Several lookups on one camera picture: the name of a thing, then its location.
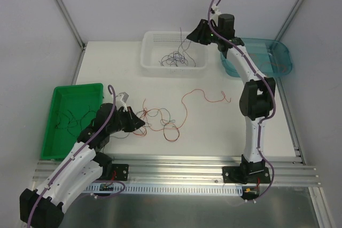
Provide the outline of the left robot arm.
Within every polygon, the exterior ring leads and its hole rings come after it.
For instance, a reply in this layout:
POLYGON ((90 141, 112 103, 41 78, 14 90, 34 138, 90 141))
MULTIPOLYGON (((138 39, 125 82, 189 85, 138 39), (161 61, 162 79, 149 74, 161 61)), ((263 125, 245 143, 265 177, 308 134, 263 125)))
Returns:
POLYGON ((54 172, 36 189, 25 189, 19 197, 20 220, 28 227, 59 227, 65 213, 93 181, 108 179, 112 158, 101 152, 110 136, 131 133, 145 126, 131 107, 102 104, 90 124, 54 172))

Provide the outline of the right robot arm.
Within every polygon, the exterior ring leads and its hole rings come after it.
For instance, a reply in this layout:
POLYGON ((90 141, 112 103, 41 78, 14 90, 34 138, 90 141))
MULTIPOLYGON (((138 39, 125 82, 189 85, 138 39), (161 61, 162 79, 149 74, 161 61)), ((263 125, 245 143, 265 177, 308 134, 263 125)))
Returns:
POLYGON ((242 39, 235 36, 234 22, 235 17, 231 14, 218 15, 217 22, 202 19, 187 39, 202 45, 215 43, 244 84, 239 109, 246 122, 245 148, 238 166, 222 168, 224 182, 269 184, 263 137, 266 120, 275 115, 276 82, 257 68, 242 39))

